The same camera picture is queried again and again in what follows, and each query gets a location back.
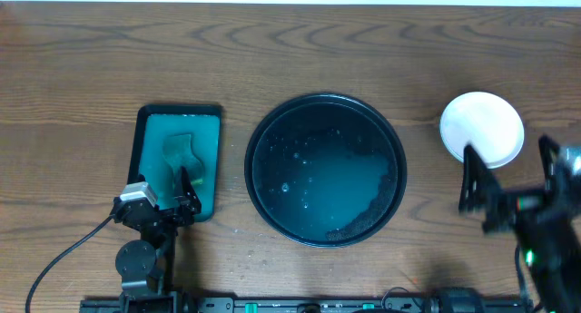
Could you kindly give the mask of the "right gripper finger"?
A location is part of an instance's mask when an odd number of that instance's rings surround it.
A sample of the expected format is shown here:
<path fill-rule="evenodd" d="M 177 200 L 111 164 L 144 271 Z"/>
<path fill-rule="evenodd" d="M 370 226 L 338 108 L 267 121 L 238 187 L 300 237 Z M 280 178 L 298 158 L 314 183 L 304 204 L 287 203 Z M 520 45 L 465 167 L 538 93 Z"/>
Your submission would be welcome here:
<path fill-rule="evenodd" d="M 472 145 L 464 148 L 463 181 L 458 211 L 470 213 L 484 210 L 496 212 L 503 191 L 487 165 Z"/>
<path fill-rule="evenodd" d="M 559 191 L 556 167 L 560 153 L 560 145 L 547 135 L 538 140 L 539 152 L 545 176 L 545 190 L 553 195 Z"/>

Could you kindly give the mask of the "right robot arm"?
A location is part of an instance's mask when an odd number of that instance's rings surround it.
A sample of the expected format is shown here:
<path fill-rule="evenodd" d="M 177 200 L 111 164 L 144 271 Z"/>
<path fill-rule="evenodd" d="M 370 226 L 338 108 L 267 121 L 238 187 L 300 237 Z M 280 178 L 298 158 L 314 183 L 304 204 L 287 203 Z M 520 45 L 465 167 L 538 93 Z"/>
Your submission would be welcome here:
<path fill-rule="evenodd" d="M 580 241 L 572 221 L 580 216 L 580 149 L 563 147 L 546 135 L 538 146 L 544 185 L 508 191 L 467 145 L 458 211 L 483 210 L 486 234 L 514 232 L 543 309 L 578 312 Z"/>

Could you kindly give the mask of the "white plate with green stain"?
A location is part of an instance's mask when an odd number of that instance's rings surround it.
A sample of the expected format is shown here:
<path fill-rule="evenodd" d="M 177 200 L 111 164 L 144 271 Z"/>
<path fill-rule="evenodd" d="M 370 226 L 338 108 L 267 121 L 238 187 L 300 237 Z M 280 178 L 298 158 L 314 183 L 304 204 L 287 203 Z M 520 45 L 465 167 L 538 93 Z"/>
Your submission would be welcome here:
<path fill-rule="evenodd" d="M 472 146 L 483 162 L 495 169 L 513 161 L 525 140 L 517 110 L 503 98 L 487 92 L 464 93 L 444 109 L 439 122 L 444 146 L 459 161 Z"/>

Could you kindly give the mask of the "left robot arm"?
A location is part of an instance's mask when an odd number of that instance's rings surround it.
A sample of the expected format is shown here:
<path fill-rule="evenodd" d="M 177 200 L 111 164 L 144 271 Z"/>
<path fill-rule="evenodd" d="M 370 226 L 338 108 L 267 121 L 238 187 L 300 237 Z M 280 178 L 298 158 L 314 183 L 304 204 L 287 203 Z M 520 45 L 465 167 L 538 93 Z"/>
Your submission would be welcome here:
<path fill-rule="evenodd" d="M 146 181 L 128 184 L 113 199 L 111 218 L 140 233 L 118 251 L 115 267 L 122 279 L 122 312 L 195 312 L 187 292 L 173 285 L 178 229 L 189 227 L 201 211 L 201 202 L 185 167 L 173 177 L 177 205 L 161 209 Z"/>

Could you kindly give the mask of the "green yellow sponge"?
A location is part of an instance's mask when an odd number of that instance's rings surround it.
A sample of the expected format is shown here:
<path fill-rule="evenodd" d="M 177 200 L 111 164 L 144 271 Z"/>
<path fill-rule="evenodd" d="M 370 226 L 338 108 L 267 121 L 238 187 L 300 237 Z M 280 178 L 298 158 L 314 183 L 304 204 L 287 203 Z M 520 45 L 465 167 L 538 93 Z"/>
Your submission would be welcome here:
<path fill-rule="evenodd" d="M 192 186 L 203 184 L 205 168 L 193 153 L 190 133 L 168 136 L 162 144 L 162 156 L 171 167 L 174 177 L 184 168 Z"/>

